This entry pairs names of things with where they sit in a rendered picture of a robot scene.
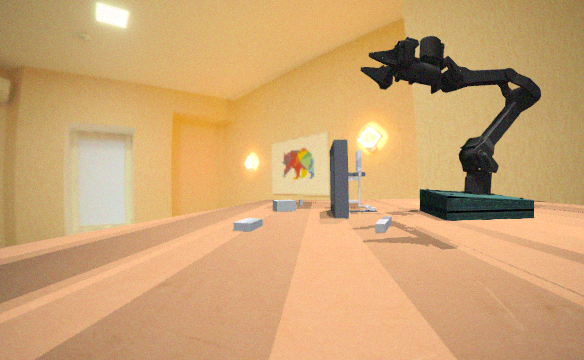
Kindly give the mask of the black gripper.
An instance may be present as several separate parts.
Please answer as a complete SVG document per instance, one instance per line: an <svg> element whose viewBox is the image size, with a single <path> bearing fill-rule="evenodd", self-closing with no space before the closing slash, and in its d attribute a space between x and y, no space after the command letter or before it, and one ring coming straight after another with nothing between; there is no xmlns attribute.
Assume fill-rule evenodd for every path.
<svg viewBox="0 0 584 360"><path fill-rule="evenodd" d="M369 57L381 62L383 66L361 68L361 71L378 83L383 90L392 85L393 76L395 82L408 81L409 85L422 80L425 68L420 58L415 61L415 44L410 40L403 41L394 49L369 52ZM384 67L384 64L387 66Z"/></svg>

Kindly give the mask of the white rectangular bar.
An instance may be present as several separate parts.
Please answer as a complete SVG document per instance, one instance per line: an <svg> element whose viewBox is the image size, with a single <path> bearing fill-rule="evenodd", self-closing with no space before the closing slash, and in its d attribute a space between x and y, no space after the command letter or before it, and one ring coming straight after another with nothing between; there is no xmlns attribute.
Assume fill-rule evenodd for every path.
<svg viewBox="0 0 584 360"><path fill-rule="evenodd" d="M382 216L375 223L375 233L385 232L392 224L392 216Z"/></svg>

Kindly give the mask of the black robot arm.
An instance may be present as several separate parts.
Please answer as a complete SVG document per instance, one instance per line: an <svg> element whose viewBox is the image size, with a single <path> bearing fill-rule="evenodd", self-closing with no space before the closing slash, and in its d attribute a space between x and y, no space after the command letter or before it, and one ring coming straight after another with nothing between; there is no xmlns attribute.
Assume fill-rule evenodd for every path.
<svg viewBox="0 0 584 360"><path fill-rule="evenodd" d="M540 100L541 90L539 86L528 77L517 73L512 68L491 70L469 70L458 66L447 56L444 58L444 43L438 37L426 36L418 40L407 37L415 44L420 45L419 57L424 64L424 75L417 84L431 86L431 94L457 91L468 86L498 85L505 97L505 107L491 122L487 129L479 137L469 138L464 146L461 146L459 160L462 169L467 172L465 176L464 193L476 195L491 194L492 173L497 173L498 164L492 157L496 143L505 134L508 128L517 119L520 113L530 108ZM444 68L448 70L443 72ZM509 88L511 82L518 87ZM481 170L479 170L481 169Z"/></svg>

